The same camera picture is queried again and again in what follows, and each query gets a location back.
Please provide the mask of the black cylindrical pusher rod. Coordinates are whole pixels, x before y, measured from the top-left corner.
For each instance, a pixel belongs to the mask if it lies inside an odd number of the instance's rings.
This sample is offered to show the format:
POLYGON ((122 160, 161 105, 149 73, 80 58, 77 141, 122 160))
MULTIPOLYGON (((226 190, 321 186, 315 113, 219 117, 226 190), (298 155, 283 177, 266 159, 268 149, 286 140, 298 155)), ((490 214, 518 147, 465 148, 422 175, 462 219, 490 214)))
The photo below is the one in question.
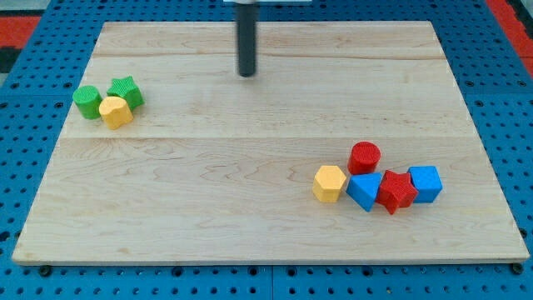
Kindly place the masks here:
POLYGON ((237 71, 250 78, 257 72, 257 17, 256 2, 236 3, 237 71))

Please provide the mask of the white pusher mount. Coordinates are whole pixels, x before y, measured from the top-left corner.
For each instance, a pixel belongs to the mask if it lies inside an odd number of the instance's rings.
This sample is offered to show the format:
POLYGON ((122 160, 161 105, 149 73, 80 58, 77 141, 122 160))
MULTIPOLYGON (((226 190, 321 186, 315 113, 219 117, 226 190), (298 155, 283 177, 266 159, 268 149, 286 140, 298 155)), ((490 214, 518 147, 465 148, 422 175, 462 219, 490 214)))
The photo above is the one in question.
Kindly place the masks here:
POLYGON ((239 4, 309 4, 311 0, 222 0, 222 2, 239 4))

